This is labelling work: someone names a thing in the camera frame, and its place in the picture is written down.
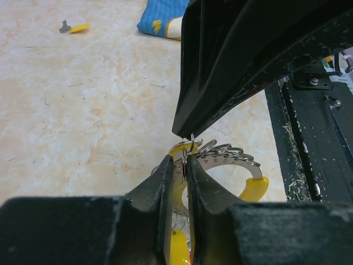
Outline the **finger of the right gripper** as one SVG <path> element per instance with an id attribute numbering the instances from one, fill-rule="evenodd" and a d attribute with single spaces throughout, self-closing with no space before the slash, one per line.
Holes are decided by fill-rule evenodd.
<path id="1" fill-rule="evenodd" d="M 191 1 L 190 135 L 279 79 L 350 47 L 351 1 Z"/>
<path id="2" fill-rule="evenodd" d="M 256 80 L 278 35 L 278 1 L 190 1 L 182 20 L 180 93 L 172 132 L 199 136 L 273 83 Z"/>

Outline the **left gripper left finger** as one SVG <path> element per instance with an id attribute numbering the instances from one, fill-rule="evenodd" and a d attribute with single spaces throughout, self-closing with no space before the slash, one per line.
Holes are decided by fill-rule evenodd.
<path id="1" fill-rule="evenodd" d="M 123 196 L 17 197 L 1 206 L 2 264 L 168 264 L 174 163 Z"/>

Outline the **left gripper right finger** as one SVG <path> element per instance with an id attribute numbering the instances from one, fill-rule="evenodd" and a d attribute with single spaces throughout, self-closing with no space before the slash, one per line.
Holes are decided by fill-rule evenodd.
<path id="1" fill-rule="evenodd" d="M 193 264 L 351 264 L 352 205 L 248 203 L 187 160 Z"/>

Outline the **key with yellow tag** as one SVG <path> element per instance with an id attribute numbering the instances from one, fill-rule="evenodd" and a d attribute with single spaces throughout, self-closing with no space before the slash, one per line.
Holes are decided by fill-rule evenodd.
<path id="1" fill-rule="evenodd" d="M 90 27 L 90 24 L 88 24 L 88 23 L 81 24 L 81 25 L 76 25 L 74 27 L 73 26 L 69 26 L 67 24 L 67 21 L 63 20 L 62 21 L 62 26 L 59 28 L 59 32 L 61 34 L 64 34 L 64 33 L 73 34 L 73 33 L 78 33 L 80 31 L 87 30 L 89 27 Z"/>

